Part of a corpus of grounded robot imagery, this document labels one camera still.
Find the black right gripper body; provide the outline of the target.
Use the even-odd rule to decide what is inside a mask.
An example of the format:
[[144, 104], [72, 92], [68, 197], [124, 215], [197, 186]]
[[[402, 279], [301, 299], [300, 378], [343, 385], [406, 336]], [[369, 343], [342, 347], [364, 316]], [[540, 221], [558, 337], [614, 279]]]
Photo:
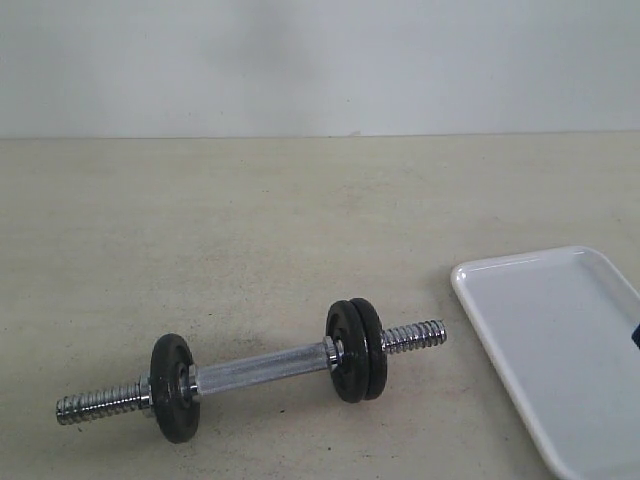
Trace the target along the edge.
[[634, 329], [631, 339], [637, 348], [640, 348], [640, 325], [637, 325]]

